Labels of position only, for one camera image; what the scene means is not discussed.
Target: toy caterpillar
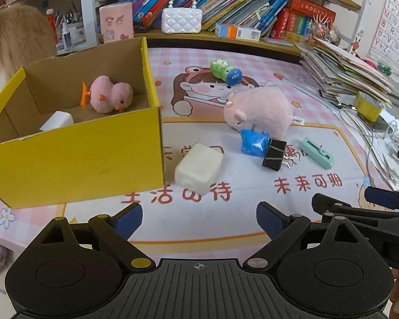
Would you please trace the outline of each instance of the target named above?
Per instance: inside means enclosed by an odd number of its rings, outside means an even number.
[[[234,66],[229,66],[228,60],[218,59],[210,63],[210,71],[213,76],[223,80],[230,86],[239,84],[243,78],[243,73],[240,69]]]

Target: white bottle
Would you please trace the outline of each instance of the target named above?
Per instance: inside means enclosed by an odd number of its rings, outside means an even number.
[[[72,47],[71,34],[68,31],[68,24],[65,21],[62,23],[62,41],[65,50],[69,50]]]

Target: pink box with stickers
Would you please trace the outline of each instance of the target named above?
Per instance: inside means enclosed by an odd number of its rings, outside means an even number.
[[[99,8],[99,15],[104,43],[133,38],[131,2],[103,6]]]

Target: pink plush pig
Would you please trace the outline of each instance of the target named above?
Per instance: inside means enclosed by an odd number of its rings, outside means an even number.
[[[293,120],[293,107],[278,89],[254,87],[229,93],[223,116],[238,131],[264,131],[271,138],[283,140]]]
[[[87,98],[98,113],[111,113],[113,110],[124,113],[133,100],[133,90],[127,83],[113,84],[106,75],[98,76],[90,86],[83,84],[81,107],[87,107]]]

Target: glue bottle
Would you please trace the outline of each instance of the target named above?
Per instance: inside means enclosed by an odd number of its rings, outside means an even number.
[[[62,23],[62,41],[64,43],[65,50],[69,50],[72,47],[71,34],[68,31],[68,24],[65,20]]]
[[[58,35],[56,35],[55,21],[53,20],[53,9],[49,8],[46,11],[47,20],[49,21],[50,26],[53,30],[53,36],[55,37],[55,43],[58,43]]]

